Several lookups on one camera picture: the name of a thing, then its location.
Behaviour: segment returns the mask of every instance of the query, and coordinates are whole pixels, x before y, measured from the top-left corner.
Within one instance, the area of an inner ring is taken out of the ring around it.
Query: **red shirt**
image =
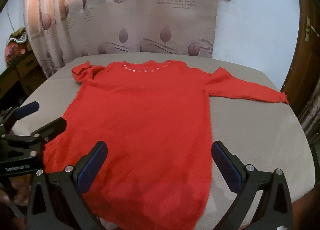
[[[75,165],[97,141],[108,157],[84,199],[126,230],[188,230],[211,183],[209,96],[288,103],[284,93],[181,61],[89,62],[72,69],[81,88],[64,133],[45,146],[46,172]]]

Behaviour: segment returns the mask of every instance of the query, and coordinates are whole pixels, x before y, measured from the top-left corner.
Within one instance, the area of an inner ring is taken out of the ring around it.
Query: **wooden drawer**
[[[32,53],[29,56],[27,56],[24,60],[22,60],[19,64],[17,64],[16,68],[18,70],[19,76],[23,78],[37,65],[38,61],[35,55]]]
[[[0,99],[4,94],[19,80],[19,76],[15,69],[11,70],[0,82]]]
[[[40,66],[35,67],[31,72],[20,79],[20,83],[28,96],[31,95],[44,81],[46,81]]]

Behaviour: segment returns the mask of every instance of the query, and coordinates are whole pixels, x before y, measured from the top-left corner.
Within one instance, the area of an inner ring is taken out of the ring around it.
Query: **blue gripper pad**
[[[234,193],[241,193],[243,186],[243,174],[239,172],[239,168],[233,164],[232,160],[235,155],[227,150],[227,148],[222,144],[222,142],[217,141],[212,144],[211,155],[214,162],[217,164],[225,182],[227,183],[230,191]]]
[[[83,156],[76,164],[74,180],[76,188],[80,194],[88,192],[95,177],[108,155],[108,147],[105,142],[99,141],[89,152]]]
[[[23,107],[17,108],[14,111],[14,116],[15,116],[15,118],[17,118],[17,120],[20,120],[20,119],[28,116],[29,114],[32,114],[38,110],[39,110],[39,103],[34,101],[30,104],[26,104]]]

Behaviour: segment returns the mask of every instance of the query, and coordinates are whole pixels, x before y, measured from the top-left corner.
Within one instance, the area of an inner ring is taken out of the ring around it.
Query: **shirt sleeve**
[[[87,61],[86,63],[74,67],[71,71],[77,82],[83,82],[87,79],[93,79],[94,76],[103,69],[103,66],[92,66],[90,62]]]
[[[209,96],[289,104],[285,93],[235,78],[221,67],[206,79],[205,90]]]

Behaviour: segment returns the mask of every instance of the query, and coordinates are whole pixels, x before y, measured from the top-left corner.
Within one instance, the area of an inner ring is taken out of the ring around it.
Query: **patterned curtain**
[[[300,124],[309,141],[320,133],[320,80],[307,106],[299,116]]]
[[[217,1],[24,0],[24,19],[31,47],[50,77],[85,55],[211,57]]]

